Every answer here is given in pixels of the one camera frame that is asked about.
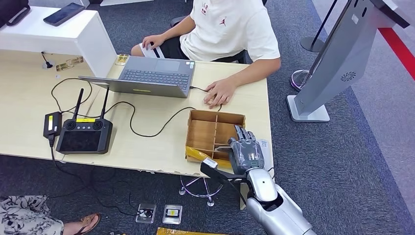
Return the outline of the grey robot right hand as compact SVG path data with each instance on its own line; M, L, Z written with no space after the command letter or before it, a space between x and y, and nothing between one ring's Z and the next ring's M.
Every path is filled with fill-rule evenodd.
M264 168L261 145L251 131L234 125L237 139L229 138L228 146L215 147L215 151L227 152L234 174L242 175L253 168Z

